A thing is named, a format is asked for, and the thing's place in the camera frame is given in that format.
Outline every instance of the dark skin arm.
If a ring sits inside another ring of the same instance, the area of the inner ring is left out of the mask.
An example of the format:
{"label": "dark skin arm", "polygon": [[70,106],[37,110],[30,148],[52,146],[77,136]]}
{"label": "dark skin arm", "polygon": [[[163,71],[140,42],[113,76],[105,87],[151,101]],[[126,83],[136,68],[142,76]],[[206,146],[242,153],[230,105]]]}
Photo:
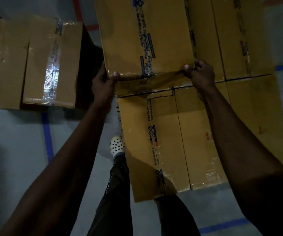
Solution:
{"label": "dark skin arm", "polygon": [[263,235],[283,235],[283,165],[238,118],[214,83],[213,68],[185,67],[203,100],[217,152],[246,216]]}
{"label": "dark skin arm", "polygon": [[115,73],[105,83],[102,65],[93,80],[94,103],[52,162],[23,195],[0,236],[70,235],[111,109]]}

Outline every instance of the leg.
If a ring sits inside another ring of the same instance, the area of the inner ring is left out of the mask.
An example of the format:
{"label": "leg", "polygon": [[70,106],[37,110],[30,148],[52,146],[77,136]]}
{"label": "leg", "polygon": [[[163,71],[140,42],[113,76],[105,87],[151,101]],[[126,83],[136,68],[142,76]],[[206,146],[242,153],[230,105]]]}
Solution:
{"label": "leg", "polygon": [[124,153],[116,156],[110,181],[87,236],[133,235],[129,170]]}
{"label": "leg", "polygon": [[193,216],[177,195],[166,195],[155,199],[161,222],[161,235],[199,236]]}

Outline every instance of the human hand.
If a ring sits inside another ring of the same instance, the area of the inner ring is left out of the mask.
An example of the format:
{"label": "human hand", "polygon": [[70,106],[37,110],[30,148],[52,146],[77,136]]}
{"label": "human hand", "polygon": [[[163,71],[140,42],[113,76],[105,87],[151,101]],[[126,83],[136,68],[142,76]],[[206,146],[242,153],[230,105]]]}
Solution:
{"label": "human hand", "polygon": [[195,69],[191,69],[187,64],[185,71],[197,89],[199,98],[216,87],[214,68],[204,61],[195,59]]}
{"label": "human hand", "polygon": [[93,105],[101,108],[105,113],[108,113],[111,110],[111,103],[119,74],[114,72],[113,75],[104,82],[105,74],[105,64],[103,63],[98,74],[92,80],[92,92],[94,95]]}

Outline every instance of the concrete floor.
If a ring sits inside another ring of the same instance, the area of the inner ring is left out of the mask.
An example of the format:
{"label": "concrete floor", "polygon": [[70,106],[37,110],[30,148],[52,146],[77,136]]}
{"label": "concrete floor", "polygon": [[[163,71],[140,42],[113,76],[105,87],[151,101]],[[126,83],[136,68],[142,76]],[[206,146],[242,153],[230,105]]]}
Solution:
{"label": "concrete floor", "polygon": [[[96,24],[94,0],[80,0],[86,25]],[[3,18],[22,18],[28,14],[76,20],[72,0],[0,0]],[[283,64],[283,4],[266,7],[266,22],[275,65]],[[98,30],[90,31],[101,45]],[[283,71],[276,73],[283,103]],[[49,112],[54,153],[73,132],[81,113],[52,108]],[[112,167],[109,140],[119,131],[115,104],[108,115],[73,236],[86,235],[109,179]],[[47,165],[47,151],[39,113],[0,110],[0,228],[9,218],[19,199]],[[198,227],[209,236],[260,235],[245,222],[228,184],[179,194],[195,218]],[[134,235],[160,235],[160,222],[153,201],[132,200]]]}

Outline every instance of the crocs shoe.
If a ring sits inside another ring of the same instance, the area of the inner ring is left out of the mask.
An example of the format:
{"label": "crocs shoe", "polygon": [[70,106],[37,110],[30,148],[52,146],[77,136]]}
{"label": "crocs shoe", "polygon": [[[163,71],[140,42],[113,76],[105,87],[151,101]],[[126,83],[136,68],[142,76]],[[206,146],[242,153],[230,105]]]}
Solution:
{"label": "crocs shoe", "polygon": [[116,135],[111,139],[110,142],[110,152],[113,156],[113,159],[117,157],[118,155],[124,154],[124,143],[122,140],[122,137],[119,135]]}

